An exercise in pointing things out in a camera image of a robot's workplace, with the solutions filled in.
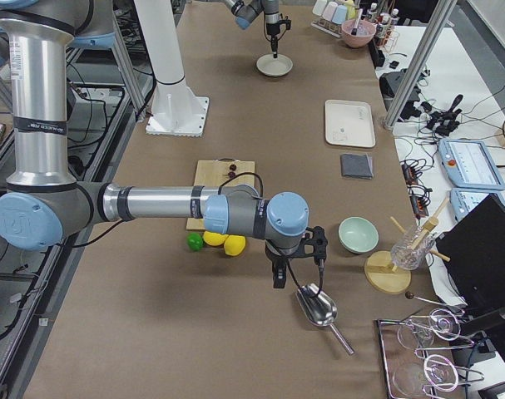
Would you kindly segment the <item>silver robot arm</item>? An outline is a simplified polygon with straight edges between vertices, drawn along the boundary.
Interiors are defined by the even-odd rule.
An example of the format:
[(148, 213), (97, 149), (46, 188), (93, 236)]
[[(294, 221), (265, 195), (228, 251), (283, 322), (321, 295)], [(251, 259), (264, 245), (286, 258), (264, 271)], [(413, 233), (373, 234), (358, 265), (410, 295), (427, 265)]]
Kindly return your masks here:
[(253, 0), (248, 4), (243, 1), (224, 0), (230, 12), (235, 16), (236, 24), (243, 30), (247, 29), (251, 23), (260, 15), (265, 17), (265, 30), (267, 40), (270, 42), (273, 58), (278, 57), (278, 35), (282, 24), (279, 2), (269, 0)]
[(111, 47), (115, 24), (109, 1), (0, 1), (16, 162), (0, 197), (0, 236), (20, 249), (43, 251), (95, 224), (201, 219), (210, 232), (263, 240), (273, 285), (283, 288), (290, 260), (304, 258), (311, 243), (309, 207), (300, 195), (266, 199), (251, 185), (140, 188), (71, 174), (66, 50)]

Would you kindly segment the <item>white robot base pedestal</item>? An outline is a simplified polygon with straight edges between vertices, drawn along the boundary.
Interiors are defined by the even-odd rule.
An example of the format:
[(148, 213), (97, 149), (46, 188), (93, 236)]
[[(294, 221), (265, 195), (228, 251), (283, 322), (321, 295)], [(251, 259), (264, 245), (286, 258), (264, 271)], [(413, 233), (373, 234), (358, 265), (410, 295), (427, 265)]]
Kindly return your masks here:
[(156, 79), (146, 133), (202, 136), (209, 99), (186, 83), (171, 2), (138, 0), (135, 8)]

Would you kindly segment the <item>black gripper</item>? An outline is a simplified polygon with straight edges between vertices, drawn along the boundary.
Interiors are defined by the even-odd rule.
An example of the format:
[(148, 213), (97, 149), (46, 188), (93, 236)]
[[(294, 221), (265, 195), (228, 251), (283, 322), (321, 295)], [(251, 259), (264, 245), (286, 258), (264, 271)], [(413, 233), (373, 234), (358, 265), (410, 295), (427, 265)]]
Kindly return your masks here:
[(273, 274), (273, 288), (283, 289), (286, 285), (287, 268), (290, 260), (279, 249), (271, 243), (265, 244), (265, 254), (271, 262), (271, 271)]
[(265, 35), (270, 41), (273, 58), (278, 57), (278, 35), (280, 34), (280, 24), (278, 22), (265, 24)]

